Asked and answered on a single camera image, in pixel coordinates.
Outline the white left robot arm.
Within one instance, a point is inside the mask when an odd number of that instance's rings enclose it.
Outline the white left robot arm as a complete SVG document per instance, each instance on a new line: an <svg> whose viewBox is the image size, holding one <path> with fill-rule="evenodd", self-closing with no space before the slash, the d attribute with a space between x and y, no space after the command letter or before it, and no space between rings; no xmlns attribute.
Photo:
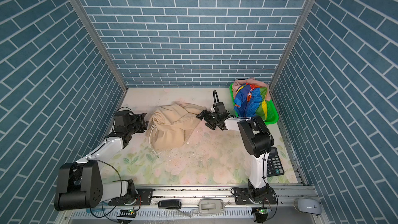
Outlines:
<svg viewBox="0 0 398 224"><path fill-rule="evenodd" d="M110 159L129 144L136 133L144 133L148 127L145 114L135 114L129 108L114 113L114 127L104 141L84 157L65 163L59 169L55 192L55 209L94 208L109 201L112 205L132 205L137 202L138 192L131 179L105 183L101 168L110 165Z"/></svg>

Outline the beige drawstring shorts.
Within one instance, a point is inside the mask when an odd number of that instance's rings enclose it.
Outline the beige drawstring shorts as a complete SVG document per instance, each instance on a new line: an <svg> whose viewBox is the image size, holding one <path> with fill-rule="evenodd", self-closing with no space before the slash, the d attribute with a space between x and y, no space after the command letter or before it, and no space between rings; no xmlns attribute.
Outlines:
<svg viewBox="0 0 398 224"><path fill-rule="evenodd" d="M156 108L149 119L146 137L156 156L164 150L183 146L201 122L197 115L206 110L195 104L172 104Z"/></svg>

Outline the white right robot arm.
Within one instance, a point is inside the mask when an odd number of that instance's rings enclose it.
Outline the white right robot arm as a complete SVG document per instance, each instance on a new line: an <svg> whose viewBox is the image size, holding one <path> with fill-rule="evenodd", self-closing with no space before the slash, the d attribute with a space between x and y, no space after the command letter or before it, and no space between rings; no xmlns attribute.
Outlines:
<svg viewBox="0 0 398 224"><path fill-rule="evenodd" d="M274 145L274 138L260 116L251 118L230 115L222 102L215 103L212 111L203 110L197 118L205 120L212 130L238 131L246 151L251 155L251 170L248 192L254 202L262 200L270 193L267 180L267 160Z"/></svg>

